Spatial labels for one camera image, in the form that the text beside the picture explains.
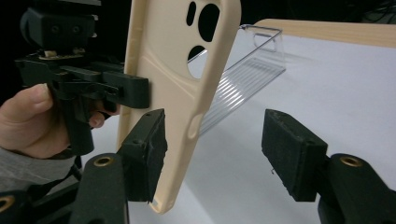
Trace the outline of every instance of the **white surface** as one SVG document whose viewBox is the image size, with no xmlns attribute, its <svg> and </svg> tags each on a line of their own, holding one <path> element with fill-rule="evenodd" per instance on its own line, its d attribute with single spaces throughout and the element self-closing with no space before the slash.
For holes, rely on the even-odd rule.
<svg viewBox="0 0 396 224">
<path fill-rule="evenodd" d="M 200 138 L 175 207 L 158 215 L 129 203 L 131 223 L 319 223 L 317 204 L 296 203 L 262 154 L 266 108 L 294 116 L 329 156 L 367 160 L 396 189 L 396 49 L 292 36 L 284 49 L 287 71 Z M 115 151 L 117 125 L 93 132 L 94 154 Z"/>
</svg>

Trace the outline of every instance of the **black cable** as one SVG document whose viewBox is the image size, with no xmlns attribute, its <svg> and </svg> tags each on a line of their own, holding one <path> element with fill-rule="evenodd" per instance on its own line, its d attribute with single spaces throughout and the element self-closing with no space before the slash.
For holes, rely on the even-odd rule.
<svg viewBox="0 0 396 224">
<path fill-rule="evenodd" d="M 395 7 L 394 3 L 395 3 L 394 0 L 391 0 L 391 1 L 388 1 L 388 2 L 387 2 L 387 1 L 384 1 L 384 2 L 382 2 L 377 8 L 375 8 L 375 9 L 373 9 L 373 10 L 371 10 L 371 11 L 366 12 L 366 13 L 363 15 L 363 18 L 366 19 L 367 21 L 370 21 L 370 22 L 379 22 L 379 21 L 381 21 L 382 19 L 384 19 L 389 13 L 392 13 L 391 10 L 392 10 L 393 7 Z M 367 13 L 371 13 L 371 12 L 381 12 L 381 11 L 383 11 L 382 15 L 381 15 L 379 18 L 375 19 L 375 20 L 373 20 L 373 19 L 371 19 L 371 18 L 369 18 L 369 17 L 367 16 Z"/>
<path fill-rule="evenodd" d="M 390 24 L 393 19 L 396 17 L 396 13 L 393 13 L 393 15 L 389 18 L 389 20 L 387 21 L 387 24 Z"/>
<path fill-rule="evenodd" d="M 73 176 L 76 180 L 78 180 L 78 181 L 81 180 L 81 178 L 82 178 L 82 173 L 81 173 L 80 169 L 78 169 L 78 167 L 77 167 L 75 164 L 73 164 L 73 166 L 70 168 L 70 173 L 72 174 L 72 176 Z"/>
<path fill-rule="evenodd" d="M 298 20 L 299 18 L 297 18 L 297 16 L 296 16 L 296 13 L 294 11 L 293 4 L 292 4 L 291 0 L 288 0 L 287 4 L 288 4 L 289 12 L 291 14 L 291 18 L 293 20 Z"/>
</svg>

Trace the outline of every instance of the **beige phone case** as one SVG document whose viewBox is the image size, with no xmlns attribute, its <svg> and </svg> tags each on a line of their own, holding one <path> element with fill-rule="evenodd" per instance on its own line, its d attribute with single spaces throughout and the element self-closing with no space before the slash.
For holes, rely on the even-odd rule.
<svg viewBox="0 0 396 224">
<path fill-rule="evenodd" d="M 208 5 L 219 9 L 216 30 L 209 42 L 201 38 L 198 29 L 201 11 Z M 148 78 L 150 108 L 121 109 L 118 144 L 143 114 L 164 108 L 168 151 L 151 204 L 157 213 L 169 211 L 175 203 L 202 118 L 233 45 L 240 10 L 239 0 L 133 1 L 124 72 Z M 207 50 L 201 78 L 193 77 L 188 68 L 189 53 L 195 46 Z"/>
</svg>

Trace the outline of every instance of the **finger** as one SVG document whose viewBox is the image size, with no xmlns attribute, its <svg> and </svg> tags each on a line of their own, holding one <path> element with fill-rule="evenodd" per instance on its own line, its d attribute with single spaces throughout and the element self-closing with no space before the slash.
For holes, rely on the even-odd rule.
<svg viewBox="0 0 396 224">
<path fill-rule="evenodd" d="M 25 122 L 52 107 L 52 98 L 47 84 L 37 84 L 19 91 L 0 107 L 0 116 L 9 122 Z"/>
<path fill-rule="evenodd" d="M 115 104 L 115 106 L 116 106 L 116 109 L 114 111 L 109 111 L 106 109 L 104 102 L 101 100 L 98 100 L 98 101 L 93 102 L 92 110 L 101 111 L 101 112 L 107 113 L 110 116 L 115 116 L 120 113 L 120 105 Z"/>
<path fill-rule="evenodd" d="M 105 123 L 105 116 L 100 112 L 93 112 L 90 117 L 90 125 L 93 128 L 101 128 Z"/>
</svg>

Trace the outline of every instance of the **gray sleeve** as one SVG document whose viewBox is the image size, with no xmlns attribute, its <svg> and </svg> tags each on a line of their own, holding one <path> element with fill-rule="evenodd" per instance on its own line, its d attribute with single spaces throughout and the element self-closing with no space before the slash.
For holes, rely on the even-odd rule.
<svg viewBox="0 0 396 224">
<path fill-rule="evenodd" d="M 64 178 L 75 157 L 64 160 L 40 160 L 0 148 L 0 192 L 27 190 L 31 185 L 46 184 Z"/>
</svg>

